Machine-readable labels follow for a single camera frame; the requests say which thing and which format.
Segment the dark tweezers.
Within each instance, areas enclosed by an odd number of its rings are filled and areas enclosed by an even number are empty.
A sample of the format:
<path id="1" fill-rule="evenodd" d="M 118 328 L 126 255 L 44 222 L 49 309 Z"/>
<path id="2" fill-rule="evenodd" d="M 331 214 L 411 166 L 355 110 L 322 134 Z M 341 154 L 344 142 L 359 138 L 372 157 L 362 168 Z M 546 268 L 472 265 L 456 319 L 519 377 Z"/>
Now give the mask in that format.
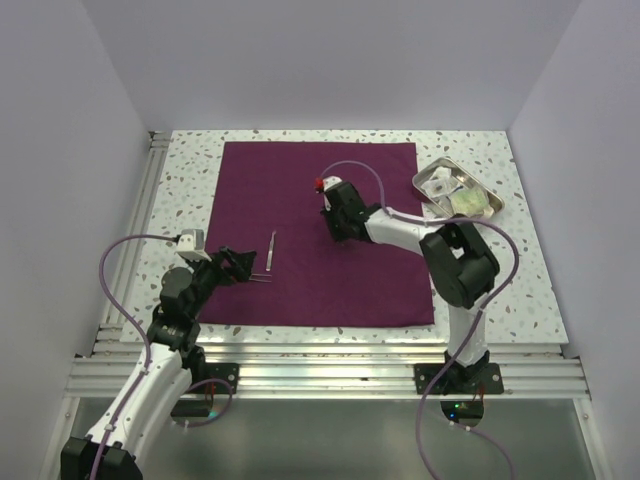
<path id="1" fill-rule="evenodd" d="M 272 276 L 270 274 L 252 274 L 249 280 L 259 283 L 270 283 L 272 281 Z"/>

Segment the clear pouch with small parts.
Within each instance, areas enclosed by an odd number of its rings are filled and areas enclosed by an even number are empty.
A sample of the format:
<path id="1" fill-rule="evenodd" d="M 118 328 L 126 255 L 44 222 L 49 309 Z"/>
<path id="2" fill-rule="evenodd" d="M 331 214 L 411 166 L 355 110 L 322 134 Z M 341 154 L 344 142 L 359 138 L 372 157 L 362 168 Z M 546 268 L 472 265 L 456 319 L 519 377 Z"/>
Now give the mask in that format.
<path id="1" fill-rule="evenodd" d="M 432 198 L 446 196 L 448 191 L 447 180 L 450 177 L 452 176 L 449 168 L 437 167 L 423 184 L 426 195 Z"/>

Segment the green gauze bag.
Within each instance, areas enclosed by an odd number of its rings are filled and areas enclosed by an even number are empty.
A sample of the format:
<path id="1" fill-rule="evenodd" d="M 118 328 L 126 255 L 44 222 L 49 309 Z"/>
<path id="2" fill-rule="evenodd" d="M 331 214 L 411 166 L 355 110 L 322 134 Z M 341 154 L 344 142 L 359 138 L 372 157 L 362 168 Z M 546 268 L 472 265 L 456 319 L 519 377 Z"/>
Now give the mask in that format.
<path id="1" fill-rule="evenodd" d="M 455 214 L 468 217 L 481 215 L 489 206 L 487 193 L 479 186 L 458 190 L 449 199 Z"/>

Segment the clear bag blue white gloves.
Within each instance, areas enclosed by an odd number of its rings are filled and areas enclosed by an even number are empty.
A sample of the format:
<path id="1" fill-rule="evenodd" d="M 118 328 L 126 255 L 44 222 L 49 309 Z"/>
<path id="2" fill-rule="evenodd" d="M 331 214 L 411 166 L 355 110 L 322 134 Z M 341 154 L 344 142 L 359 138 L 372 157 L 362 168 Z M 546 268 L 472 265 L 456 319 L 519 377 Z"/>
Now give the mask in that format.
<path id="1" fill-rule="evenodd" d="M 448 191 L 446 193 L 447 196 L 454 195 L 459 191 L 464 191 L 468 189 L 468 186 L 461 182 L 458 178 L 450 177 L 447 180 Z"/>

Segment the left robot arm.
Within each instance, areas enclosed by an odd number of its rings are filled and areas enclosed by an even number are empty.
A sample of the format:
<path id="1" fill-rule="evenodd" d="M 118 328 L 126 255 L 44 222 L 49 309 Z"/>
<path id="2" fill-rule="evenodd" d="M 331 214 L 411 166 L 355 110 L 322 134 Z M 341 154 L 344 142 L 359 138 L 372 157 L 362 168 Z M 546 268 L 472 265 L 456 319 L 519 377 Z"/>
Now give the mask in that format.
<path id="1" fill-rule="evenodd" d="M 140 479 L 158 435 L 180 397 L 213 383 L 233 395 L 227 376 L 211 375 L 197 338 L 198 316 L 219 287 L 251 279 L 257 256 L 222 247 L 183 251 L 184 266 L 162 277 L 144 346 L 123 387 L 94 426 L 70 437 L 60 453 L 63 479 Z"/>

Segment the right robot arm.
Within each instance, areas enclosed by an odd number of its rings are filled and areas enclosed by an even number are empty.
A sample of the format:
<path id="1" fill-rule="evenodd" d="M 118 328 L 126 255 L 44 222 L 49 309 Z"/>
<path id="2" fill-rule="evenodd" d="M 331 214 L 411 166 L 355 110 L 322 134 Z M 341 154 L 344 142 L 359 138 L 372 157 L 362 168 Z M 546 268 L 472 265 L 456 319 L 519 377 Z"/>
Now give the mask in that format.
<path id="1" fill-rule="evenodd" d="M 483 303 L 494 289 L 499 263 L 469 222 L 434 226 L 411 223 L 380 204 L 366 205 L 357 189 L 336 176 L 320 179 L 321 211 L 335 241 L 388 245 L 425 260 L 436 293 L 448 305 L 449 342 L 445 372 L 432 381 L 442 393 L 469 393 L 488 373 L 489 350 Z"/>

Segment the silver tweezers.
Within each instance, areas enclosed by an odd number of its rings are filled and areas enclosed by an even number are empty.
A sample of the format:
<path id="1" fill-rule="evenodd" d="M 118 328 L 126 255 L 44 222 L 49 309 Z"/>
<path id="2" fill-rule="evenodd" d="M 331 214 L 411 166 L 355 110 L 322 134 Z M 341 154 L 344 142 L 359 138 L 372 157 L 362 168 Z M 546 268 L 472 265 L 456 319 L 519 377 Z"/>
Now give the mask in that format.
<path id="1" fill-rule="evenodd" d="M 271 236 L 270 236 L 269 245 L 268 245 L 268 251 L 267 251 L 267 257 L 266 257 L 266 266 L 265 266 L 265 271 L 266 272 L 271 272 L 271 270 L 272 270 L 276 234 L 277 234 L 277 231 L 274 230 L 274 231 L 272 231 Z"/>

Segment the purple cloth mat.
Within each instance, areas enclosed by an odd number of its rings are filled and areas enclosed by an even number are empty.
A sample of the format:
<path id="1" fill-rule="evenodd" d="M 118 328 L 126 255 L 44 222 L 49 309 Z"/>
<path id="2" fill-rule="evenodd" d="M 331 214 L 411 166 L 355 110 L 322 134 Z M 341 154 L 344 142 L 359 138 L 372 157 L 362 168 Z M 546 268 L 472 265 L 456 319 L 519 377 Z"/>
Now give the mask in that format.
<path id="1" fill-rule="evenodd" d="M 419 214 L 412 143 L 228 142 L 222 154 L 207 247 L 254 250 L 263 273 L 276 230 L 270 283 L 218 288 L 200 313 L 207 324 L 401 328 L 434 321 L 424 259 L 387 245 L 336 243 L 315 180 L 329 171 L 367 203 Z"/>

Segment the metal tray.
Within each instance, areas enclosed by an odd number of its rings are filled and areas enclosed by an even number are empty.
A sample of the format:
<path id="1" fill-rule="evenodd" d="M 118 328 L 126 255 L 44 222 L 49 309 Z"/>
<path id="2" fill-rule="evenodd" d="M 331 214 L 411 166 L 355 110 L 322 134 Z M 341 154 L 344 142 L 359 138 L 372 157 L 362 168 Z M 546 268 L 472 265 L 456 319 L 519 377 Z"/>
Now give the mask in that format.
<path id="1" fill-rule="evenodd" d="M 449 157 L 420 169 L 411 183 L 414 195 L 438 217 L 488 220 L 505 207 L 497 194 Z"/>

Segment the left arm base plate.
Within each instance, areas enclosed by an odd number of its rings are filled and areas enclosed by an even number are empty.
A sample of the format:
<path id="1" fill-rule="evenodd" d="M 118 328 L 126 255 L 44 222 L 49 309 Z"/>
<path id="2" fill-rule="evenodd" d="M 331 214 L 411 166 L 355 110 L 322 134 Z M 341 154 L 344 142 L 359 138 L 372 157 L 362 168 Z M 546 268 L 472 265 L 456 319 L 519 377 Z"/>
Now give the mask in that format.
<path id="1" fill-rule="evenodd" d="M 191 392 L 214 396 L 235 395 L 239 379 L 238 363 L 207 363 L 204 373 L 194 381 Z"/>

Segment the aluminium frame rails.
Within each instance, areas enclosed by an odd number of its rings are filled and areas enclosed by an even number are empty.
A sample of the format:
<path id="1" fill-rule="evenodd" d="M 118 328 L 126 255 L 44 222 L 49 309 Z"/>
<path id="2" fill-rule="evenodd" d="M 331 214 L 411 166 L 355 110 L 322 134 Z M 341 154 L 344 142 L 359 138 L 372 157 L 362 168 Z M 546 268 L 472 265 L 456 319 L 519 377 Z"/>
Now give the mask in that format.
<path id="1" fill-rule="evenodd" d="M 499 225 L 521 254 L 517 284 L 489 307 L 486 337 L 501 365 L 505 394 L 519 400 L 566 403 L 572 432 L 598 479 L 611 468 L 597 430 L 582 363 L 569 356 L 542 250 L 507 136 L 499 131 L 175 130 L 151 136 L 148 163 L 132 215 L 133 231 L 203 227 L 209 219 L 224 145 L 231 141 L 392 143 L 417 147 L 416 164 L 452 156 L 496 189 L 507 206 Z M 415 401 L 411 367 L 442 354 L 448 323 L 408 330 L 211 326 L 202 341 L 209 358 L 241 366 L 243 399 Z"/>

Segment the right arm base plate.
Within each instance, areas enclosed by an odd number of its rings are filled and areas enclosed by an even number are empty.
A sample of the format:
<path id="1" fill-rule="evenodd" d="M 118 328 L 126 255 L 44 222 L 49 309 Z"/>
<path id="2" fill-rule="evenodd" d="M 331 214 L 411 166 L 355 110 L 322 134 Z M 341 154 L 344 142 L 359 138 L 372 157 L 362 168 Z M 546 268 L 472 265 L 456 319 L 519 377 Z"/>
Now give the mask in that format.
<path id="1" fill-rule="evenodd" d="M 420 363 L 413 366 L 416 392 L 422 395 L 442 370 L 443 364 Z M 497 363 L 481 367 L 452 365 L 429 389 L 434 395 L 500 395 L 505 392 L 502 374 Z"/>

